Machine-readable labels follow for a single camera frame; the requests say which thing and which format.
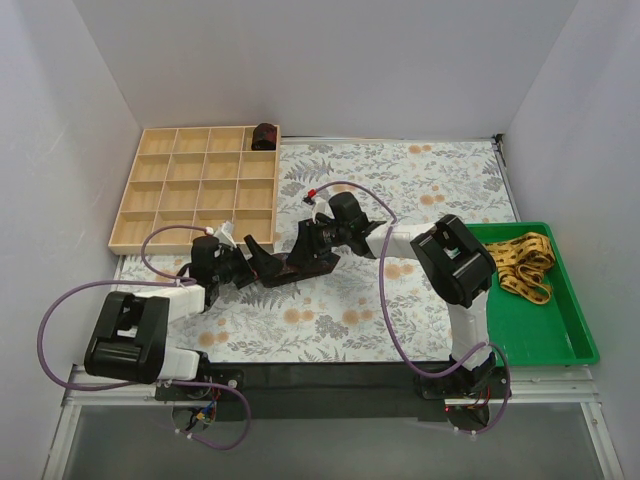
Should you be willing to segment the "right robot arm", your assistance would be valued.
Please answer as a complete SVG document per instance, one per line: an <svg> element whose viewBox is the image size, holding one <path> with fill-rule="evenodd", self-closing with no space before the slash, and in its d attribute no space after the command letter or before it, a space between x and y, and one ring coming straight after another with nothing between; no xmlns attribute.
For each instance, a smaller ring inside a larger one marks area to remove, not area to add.
<svg viewBox="0 0 640 480"><path fill-rule="evenodd" d="M449 365L440 372L417 368L396 333L391 332L395 350L419 377L441 381L464 397L475 397L486 389L496 365L487 320L496 264L467 226L455 215L446 215L434 224L374 222L350 192L320 201L310 191L304 201L312 205L312 215L299 222L287 264L308 272L341 246L379 262L388 257L418 261L431 287L447 306L452 333Z"/></svg>

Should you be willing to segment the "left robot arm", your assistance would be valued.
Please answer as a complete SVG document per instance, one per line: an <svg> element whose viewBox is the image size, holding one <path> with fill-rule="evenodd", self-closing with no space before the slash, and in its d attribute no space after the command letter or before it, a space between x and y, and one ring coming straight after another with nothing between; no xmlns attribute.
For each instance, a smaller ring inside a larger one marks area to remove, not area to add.
<svg viewBox="0 0 640 480"><path fill-rule="evenodd" d="M241 289L282 271L281 259L263 250L251 236L245 241L249 256L216 236L195 238L187 267L192 284L182 280L178 286L137 294L109 293L86 349L86 372L141 384L178 381L188 398L205 398L212 390L213 377L200 367L203 355L171 346L168 326L208 311L222 285L232 283Z"/></svg>

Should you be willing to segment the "dark brown patterned tie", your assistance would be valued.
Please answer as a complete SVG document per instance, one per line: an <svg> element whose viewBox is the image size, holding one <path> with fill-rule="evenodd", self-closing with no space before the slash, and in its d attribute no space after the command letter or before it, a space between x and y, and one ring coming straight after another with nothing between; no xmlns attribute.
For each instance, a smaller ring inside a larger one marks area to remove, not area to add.
<svg viewBox="0 0 640 480"><path fill-rule="evenodd" d="M286 253L277 253L274 254L273 257L280 261L282 269L277 274L268 274L267 276L261 274L258 275L259 282L265 288L275 288L302 280L328 275L333 272L340 260L339 255L330 253L321 259L317 259L308 267L296 267L290 266L286 263Z"/></svg>

